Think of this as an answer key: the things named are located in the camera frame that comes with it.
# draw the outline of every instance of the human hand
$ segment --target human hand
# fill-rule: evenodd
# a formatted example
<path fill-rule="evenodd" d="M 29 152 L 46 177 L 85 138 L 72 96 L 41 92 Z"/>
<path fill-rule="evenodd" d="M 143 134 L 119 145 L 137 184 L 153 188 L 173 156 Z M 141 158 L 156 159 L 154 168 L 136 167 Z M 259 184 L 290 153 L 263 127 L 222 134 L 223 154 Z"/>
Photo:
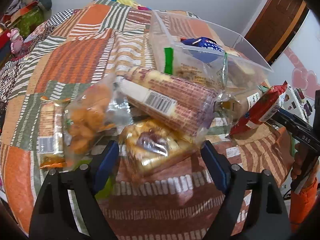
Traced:
<path fill-rule="evenodd" d="M 298 175 L 301 174 L 301 166 L 303 164 L 304 159 L 308 153 L 308 146 L 303 143 L 297 143 L 295 145 L 295 149 L 297 150 L 296 154 L 294 155 L 294 163 L 292 165 L 291 171 L 291 178 L 296 179 Z M 319 167 L 319 160 L 317 160 L 315 166 L 313 167 L 312 171 L 309 174 L 309 178 L 303 185 L 303 188 L 310 187 L 313 182 L 315 181 L 316 174 L 318 172 Z"/>

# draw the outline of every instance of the green tape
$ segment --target green tape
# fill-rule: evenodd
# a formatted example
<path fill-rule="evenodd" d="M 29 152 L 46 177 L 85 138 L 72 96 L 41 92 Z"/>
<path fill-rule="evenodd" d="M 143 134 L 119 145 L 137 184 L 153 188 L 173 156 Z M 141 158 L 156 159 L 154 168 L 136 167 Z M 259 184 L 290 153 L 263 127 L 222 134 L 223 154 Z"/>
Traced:
<path fill-rule="evenodd" d="M 164 72 L 166 74 L 172 75 L 173 48 L 164 48 L 164 55 L 165 55 Z"/>

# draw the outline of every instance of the barcode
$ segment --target barcode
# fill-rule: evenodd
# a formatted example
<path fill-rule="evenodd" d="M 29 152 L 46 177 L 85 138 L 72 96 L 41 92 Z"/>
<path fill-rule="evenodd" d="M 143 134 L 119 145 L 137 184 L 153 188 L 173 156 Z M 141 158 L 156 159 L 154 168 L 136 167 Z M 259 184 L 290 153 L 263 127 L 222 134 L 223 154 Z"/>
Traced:
<path fill-rule="evenodd" d="M 53 153 L 53 137 L 38 138 L 40 153 Z"/>
<path fill-rule="evenodd" d="M 261 122 L 265 122 L 265 121 L 269 120 L 269 119 L 276 113 L 276 111 L 278 111 L 279 109 L 280 109 L 280 106 L 275 105 L 275 106 L 273 107 L 273 109 L 271 109 L 270 112 L 267 113 L 267 114 L 264 116 L 264 118 L 263 118 L 263 120 L 261 120 Z"/>
<path fill-rule="evenodd" d="M 152 108 L 164 114 L 167 114 L 167 112 L 170 110 L 170 107 L 175 103 L 176 100 L 154 91 L 150 93 L 145 101 L 146 105 L 151 106 Z"/>

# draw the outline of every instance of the lime green object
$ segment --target lime green object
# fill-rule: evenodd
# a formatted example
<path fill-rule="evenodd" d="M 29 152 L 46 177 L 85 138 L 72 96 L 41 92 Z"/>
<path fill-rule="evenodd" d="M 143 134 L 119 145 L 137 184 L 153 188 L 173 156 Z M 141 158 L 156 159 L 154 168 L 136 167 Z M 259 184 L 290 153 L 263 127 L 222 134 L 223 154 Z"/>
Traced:
<path fill-rule="evenodd" d="M 165 54 L 165 66 L 164 66 L 164 72 L 166 74 L 172 75 L 172 64 L 173 64 L 173 48 L 164 48 L 164 54 Z"/>
<path fill-rule="evenodd" d="M 35 6 L 26 14 L 20 16 L 13 25 L 19 29 L 20 35 L 26 38 L 43 22 L 43 12 L 38 6 Z"/>
<path fill-rule="evenodd" d="M 89 164 L 90 162 L 91 160 L 88 160 L 88 159 L 81 160 L 78 162 L 75 169 L 78 168 L 81 164 Z M 96 200 L 108 198 L 112 193 L 113 185 L 115 184 L 115 182 L 116 182 L 116 177 L 114 175 L 110 175 L 104 188 L 95 195 Z"/>

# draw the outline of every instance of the red snack package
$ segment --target red snack package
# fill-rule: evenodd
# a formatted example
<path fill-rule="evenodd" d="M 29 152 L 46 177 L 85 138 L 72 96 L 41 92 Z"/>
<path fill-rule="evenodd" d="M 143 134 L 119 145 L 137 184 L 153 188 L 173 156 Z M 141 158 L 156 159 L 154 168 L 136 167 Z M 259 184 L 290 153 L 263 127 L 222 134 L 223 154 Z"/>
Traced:
<path fill-rule="evenodd" d="M 253 107 L 239 119 L 239 122 L 231 128 L 230 135 L 257 128 L 270 119 L 282 106 L 287 85 L 285 81 L 283 85 L 273 86 L 263 94 Z"/>

